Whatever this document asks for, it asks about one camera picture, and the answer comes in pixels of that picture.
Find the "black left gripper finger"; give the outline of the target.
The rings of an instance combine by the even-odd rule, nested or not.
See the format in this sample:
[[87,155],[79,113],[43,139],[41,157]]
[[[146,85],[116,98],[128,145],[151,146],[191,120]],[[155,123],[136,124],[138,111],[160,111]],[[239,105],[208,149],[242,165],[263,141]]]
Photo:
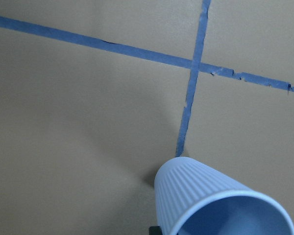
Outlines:
[[148,229],[149,235],[162,235],[162,230],[160,226],[150,226]]

